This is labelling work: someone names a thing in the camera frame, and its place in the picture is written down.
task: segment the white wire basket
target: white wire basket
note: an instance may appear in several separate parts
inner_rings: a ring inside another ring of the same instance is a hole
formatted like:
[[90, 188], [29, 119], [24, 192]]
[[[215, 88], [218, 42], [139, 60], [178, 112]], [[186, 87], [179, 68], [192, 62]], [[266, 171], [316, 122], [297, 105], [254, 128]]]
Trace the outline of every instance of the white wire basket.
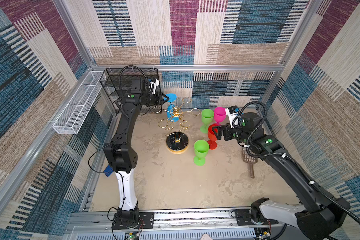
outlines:
[[87, 117], [100, 89], [103, 72], [91, 71], [53, 124], [58, 134], [77, 134]]

